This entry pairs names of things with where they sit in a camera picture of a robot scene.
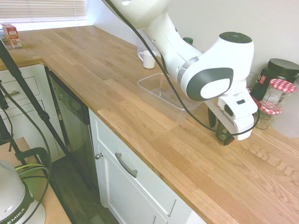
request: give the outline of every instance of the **red label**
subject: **red label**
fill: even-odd
[[[265,75],[262,75],[262,77],[261,77],[261,79],[260,79],[260,84],[263,84],[264,83],[264,81],[266,80],[266,76]]]

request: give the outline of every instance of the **white cabinet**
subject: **white cabinet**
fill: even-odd
[[[20,68],[23,78],[27,82],[28,86],[32,90],[36,99],[42,108],[49,114],[50,122],[54,126],[58,135],[63,139],[59,121],[57,118],[54,102],[51,96],[49,83],[46,77],[44,66],[41,64],[27,66]],[[9,73],[8,70],[0,71],[0,80],[2,80],[3,87],[8,93],[12,94],[12,98],[28,113],[33,121],[39,126],[47,143],[50,147],[52,161],[55,161],[64,156],[64,153],[60,146],[54,140],[54,137],[48,130],[45,123],[40,119],[33,105],[30,103],[26,94],[23,92],[15,78]],[[40,136],[36,128],[28,121],[25,115],[10,101],[8,102],[7,113],[13,124],[14,139],[24,137],[30,148],[43,147],[46,145]],[[0,115],[4,120],[4,123],[10,132],[10,124],[6,118],[4,112],[1,110]]]
[[[100,198],[121,224],[205,224],[92,111]]]

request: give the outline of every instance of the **red gingham lid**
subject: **red gingham lid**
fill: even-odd
[[[266,113],[268,113],[268,114],[272,114],[272,115],[278,115],[278,114],[280,114],[280,113],[282,112],[282,110],[278,110],[278,111],[270,110],[270,109],[268,109],[267,107],[264,107],[263,105],[260,107],[260,109],[261,109],[262,111],[265,111]]]
[[[294,84],[279,78],[271,79],[270,85],[282,92],[295,92],[297,89]]]

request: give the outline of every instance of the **black canister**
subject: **black canister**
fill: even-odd
[[[268,66],[263,68],[250,94],[261,101],[271,79],[279,78],[294,83],[298,73],[299,65],[287,60],[272,58],[269,60]]]

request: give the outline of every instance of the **green cable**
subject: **green cable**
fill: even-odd
[[[34,208],[34,210],[32,211],[32,213],[30,214],[30,216],[28,216],[28,218],[22,223],[25,224],[29,219],[31,219],[31,217],[34,215],[34,213],[36,212],[36,210],[38,209],[39,205],[42,203],[43,198],[45,197],[45,194],[47,192],[48,186],[49,186],[49,182],[50,182],[50,177],[51,177],[51,173],[52,173],[52,158],[51,158],[51,152],[50,152],[50,148],[49,145],[47,143],[47,140],[44,136],[44,134],[42,133],[41,129],[36,125],[36,123],[31,119],[31,117],[23,110],[23,108],[21,108],[21,106],[9,95],[9,93],[4,89],[2,83],[0,83],[0,89],[4,92],[4,94],[7,96],[8,99],[11,100],[11,102],[13,102],[13,104],[16,105],[16,107],[19,108],[19,110],[26,116],[26,118],[32,123],[32,125],[38,130],[38,132],[40,133],[47,151],[48,151],[48,156],[49,156],[49,172],[48,172],[48,179],[46,182],[46,186],[45,189],[43,191],[43,194],[41,196],[41,199],[39,200],[39,202],[37,203],[36,207]]]
[[[31,167],[31,166],[45,167],[45,166],[42,165],[42,164],[34,164],[34,163],[31,163],[31,164],[27,164],[27,165],[23,165],[23,166],[18,166],[18,167],[15,168],[15,170],[19,170],[19,169],[23,169],[23,168]]]
[[[33,168],[26,169],[26,170],[24,170],[24,171],[22,171],[22,172],[19,172],[18,175],[21,176],[21,175],[23,175],[23,174],[29,173],[29,172],[31,172],[31,171],[33,171],[33,170],[37,170],[37,169],[44,169],[44,170],[47,171],[47,173],[49,173],[49,170],[48,170],[48,168],[46,168],[46,167],[33,167]]]
[[[167,71],[166,68],[163,67],[163,65],[159,62],[159,60],[157,59],[157,57],[155,56],[155,54],[152,52],[152,50],[150,49],[150,47],[148,46],[148,44],[146,43],[146,41],[144,40],[144,38],[140,35],[140,33],[135,29],[135,27],[121,14],[121,12],[115,7],[115,5],[110,1],[110,0],[104,0],[105,2],[107,2],[107,4],[115,11],[115,13],[134,31],[134,33],[140,38],[140,40],[143,42],[143,44],[145,45],[145,47],[149,50],[150,54],[154,57],[155,61],[157,62],[157,64],[159,65],[159,67],[161,68],[162,72],[164,73],[169,85],[171,86],[172,90],[174,91],[174,93],[176,94],[178,100],[180,101],[181,105],[183,106],[183,108],[186,110],[186,112],[194,119],[196,120],[199,124],[201,124],[203,127],[205,127],[206,129],[218,133],[218,134],[223,134],[223,135],[227,135],[227,136],[236,136],[236,135],[241,135],[244,134],[246,132],[249,132],[250,130],[252,130],[258,123],[258,120],[260,118],[260,111],[257,110],[257,119],[256,122],[253,124],[253,126],[243,132],[240,133],[236,133],[236,134],[231,134],[231,133],[224,133],[224,132],[220,132],[217,130],[214,130],[212,128],[210,128],[209,126],[205,125],[204,123],[202,123],[200,120],[198,120],[189,110],[188,108],[185,106],[184,102],[182,101],[181,97],[179,96],[177,90],[175,89],[175,87],[173,86],[173,84],[171,83],[171,80],[169,79],[168,75],[167,75]]]

